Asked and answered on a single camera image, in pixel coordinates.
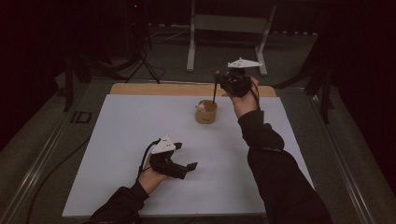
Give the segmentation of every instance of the person's left hand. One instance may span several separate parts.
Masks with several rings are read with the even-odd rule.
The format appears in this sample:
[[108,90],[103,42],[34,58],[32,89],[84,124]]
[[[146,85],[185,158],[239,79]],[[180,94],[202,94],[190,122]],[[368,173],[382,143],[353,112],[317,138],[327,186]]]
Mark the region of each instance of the person's left hand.
[[168,177],[167,175],[161,175],[157,173],[150,167],[150,157],[151,153],[148,154],[145,167],[143,168],[143,171],[140,174],[139,178],[137,178],[137,181],[139,181],[140,185],[143,187],[147,194],[150,194],[152,191],[154,191]]

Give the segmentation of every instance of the tan cup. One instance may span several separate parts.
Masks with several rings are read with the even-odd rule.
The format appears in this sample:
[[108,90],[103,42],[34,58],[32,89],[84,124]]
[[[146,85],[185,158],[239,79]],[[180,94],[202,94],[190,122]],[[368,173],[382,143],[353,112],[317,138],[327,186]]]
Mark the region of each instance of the tan cup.
[[218,105],[211,100],[200,101],[195,112],[195,119],[198,123],[210,124],[215,122]]

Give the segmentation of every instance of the black sleeve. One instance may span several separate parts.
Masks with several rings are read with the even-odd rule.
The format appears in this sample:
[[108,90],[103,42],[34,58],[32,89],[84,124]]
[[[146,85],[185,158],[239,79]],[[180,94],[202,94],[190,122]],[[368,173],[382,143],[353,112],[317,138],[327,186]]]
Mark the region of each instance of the black sleeve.
[[283,150],[282,137],[270,124],[264,124],[263,118],[263,111],[256,110],[239,118],[238,123],[249,146],[247,162],[264,201],[269,222],[332,223],[327,207],[295,159]]
[[121,187],[84,223],[134,223],[139,218],[138,211],[143,208],[148,197],[137,181],[130,189]]

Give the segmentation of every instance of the white table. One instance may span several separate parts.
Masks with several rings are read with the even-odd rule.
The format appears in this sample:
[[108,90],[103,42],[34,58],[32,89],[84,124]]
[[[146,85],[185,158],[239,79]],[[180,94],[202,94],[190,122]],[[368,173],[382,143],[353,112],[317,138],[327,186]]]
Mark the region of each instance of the white table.
[[[158,89],[161,85],[149,88]],[[207,86],[191,85],[189,91],[193,92],[194,88]],[[165,180],[145,201],[141,216],[264,213],[262,199],[248,168],[248,147],[241,137],[230,99],[217,97],[216,121],[200,124],[194,114],[196,104],[203,99],[211,97],[109,94],[63,216],[88,217],[118,187],[132,186],[146,147],[166,135],[183,144],[172,157],[175,163],[198,162],[198,166],[188,172],[184,180]],[[312,183],[280,99],[261,97],[261,107],[265,110],[265,120],[284,137],[285,149]]]

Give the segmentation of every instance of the metal stand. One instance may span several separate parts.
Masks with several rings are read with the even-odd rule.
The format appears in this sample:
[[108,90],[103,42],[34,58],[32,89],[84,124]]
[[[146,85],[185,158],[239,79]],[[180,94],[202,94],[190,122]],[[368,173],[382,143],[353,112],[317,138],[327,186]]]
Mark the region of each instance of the metal stand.
[[265,67],[262,50],[271,28],[272,20],[276,12],[276,6],[271,7],[268,18],[248,18],[248,17],[228,17],[195,14],[195,0],[191,0],[191,26],[190,26],[190,48],[187,60],[187,71],[194,70],[195,60],[195,30],[216,30],[262,34],[262,42],[255,47],[257,60],[262,63],[259,67],[260,75],[267,76],[267,68]]

